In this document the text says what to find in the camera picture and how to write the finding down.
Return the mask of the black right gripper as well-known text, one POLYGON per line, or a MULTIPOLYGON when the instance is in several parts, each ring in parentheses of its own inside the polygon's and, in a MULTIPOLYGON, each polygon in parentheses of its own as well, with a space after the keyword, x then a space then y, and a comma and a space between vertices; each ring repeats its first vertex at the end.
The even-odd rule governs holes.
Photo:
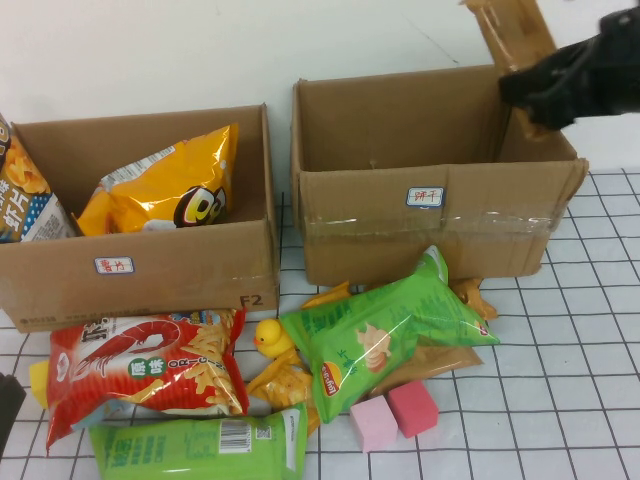
POLYGON ((600 33, 563 47, 503 75, 499 90, 503 100, 546 129, 563 129, 575 118, 637 113, 639 32, 600 33), (559 66, 562 75, 554 74, 559 66))

